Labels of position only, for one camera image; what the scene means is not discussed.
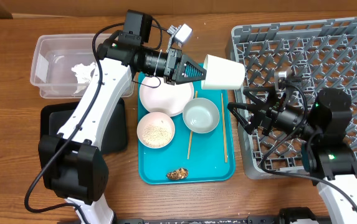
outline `gray bowl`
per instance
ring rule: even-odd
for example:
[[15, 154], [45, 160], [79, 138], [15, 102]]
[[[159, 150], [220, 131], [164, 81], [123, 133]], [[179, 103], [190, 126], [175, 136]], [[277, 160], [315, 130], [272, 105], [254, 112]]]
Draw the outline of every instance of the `gray bowl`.
[[211, 132], [220, 122], [220, 112], [217, 106], [205, 98], [195, 98], [189, 101], [183, 111], [185, 125], [195, 133]]

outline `blue mat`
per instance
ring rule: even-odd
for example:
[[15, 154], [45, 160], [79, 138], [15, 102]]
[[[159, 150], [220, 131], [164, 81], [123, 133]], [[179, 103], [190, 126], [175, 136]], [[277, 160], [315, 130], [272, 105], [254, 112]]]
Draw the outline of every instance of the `blue mat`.
[[[144, 74], [138, 81], [142, 82]], [[226, 90], [202, 90], [201, 82], [194, 82], [198, 98], [211, 100], [219, 109], [220, 122], [215, 130], [207, 134], [193, 133], [190, 158], [188, 144], [190, 130], [184, 124], [183, 114], [172, 117], [176, 132], [173, 140], [161, 149], [151, 149], [138, 141], [138, 165], [141, 178], [148, 184], [182, 184], [193, 182], [223, 181], [232, 177], [235, 172], [234, 143]], [[225, 104], [225, 122], [227, 136], [228, 162], [224, 161], [224, 140], [222, 135], [221, 93]], [[148, 112], [140, 101], [138, 93], [138, 122]], [[168, 172], [179, 168], [188, 170], [186, 179], [173, 181], [166, 178]]]

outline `wooden stick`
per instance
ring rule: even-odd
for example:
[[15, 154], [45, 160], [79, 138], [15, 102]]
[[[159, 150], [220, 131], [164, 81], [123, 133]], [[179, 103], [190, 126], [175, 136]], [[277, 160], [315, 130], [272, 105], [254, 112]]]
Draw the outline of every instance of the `wooden stick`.
[[[195, 92], [195, 98], [197, 97], [198, 97], [198, 91]], [[191, 131], [191, 134], [189, 135], [188, 156], [186, 159], [189, 159], [189, 155], [191, 154], [192, 135], [193, 135], [193, 131]]]
[[226, 135], [226, 117], [224, 114], [224, 99], [222, 97], [221, 93], [221, 113], [222, 113], [222, 135], [224, 136], [224, 157], [225, 157], [225, 162], [228, 162], [228, 156], [227, 156], [227, 135]]

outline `wooden table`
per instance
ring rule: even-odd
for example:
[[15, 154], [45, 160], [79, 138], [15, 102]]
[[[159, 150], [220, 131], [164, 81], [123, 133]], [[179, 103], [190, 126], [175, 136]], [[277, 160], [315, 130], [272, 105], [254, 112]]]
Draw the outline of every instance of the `wooden table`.
[[[330, 19], [357, 16], [351, 12], [293, 12], [215, 14], [195, 16], [157, 16], [162, 26], [187, 23], [194, 29], [184, 51], [202, 62], [206, 54], [225, 57], [224, 48], [231, 29], [236, 25], [271, 22]], [[40, 110], [45, 105], [67, 100], [45, 100], [30, 84], [29, 75], [37, 39], [44, 34], [95, 33], [124, 17], [88, 17], [64, 19], [0, 20], [0, 223], [55, 223], [77, 218], [73, 209], [63, 208], [42, 214], [31, 214], [23, 199], [33, 178], [40, 171]], [[151, 35], [156, 45], [158, 32]], [[160, 185], [144, 183], [138, 175], [135, 94], [125, 99], [128, 149], [105, 156], [110, 170], [105, 196], [120, 218], [218, 218], [277, 214], [283, 207], [309, 207], [317, 215], [327, 210], [317, 188], [308, 180], [251, 180], [244, 175], [237, 138], [236, 121], [232, 118], [235, 141], [236, 171], [225, 182]], [[61, 203], [42, 181], [32, 194], [35, 208]]]

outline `white tissue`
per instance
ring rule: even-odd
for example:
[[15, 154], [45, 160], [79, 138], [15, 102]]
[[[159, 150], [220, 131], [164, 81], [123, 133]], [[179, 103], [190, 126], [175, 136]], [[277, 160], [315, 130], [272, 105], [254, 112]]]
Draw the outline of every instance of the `white tissue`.
[[[75, 65], [72, 68], [72, 71], [75, 73], [77, 78], [77, 83], [84, 84], [91, 82], [91, 73], [95, 69], [95, 62], [92, 62], [90, 65], [83, 65], [82, 63]], [[86, 86], [78, 86], [74, 94], [79, 93], [80, 91], [86, 89]]]

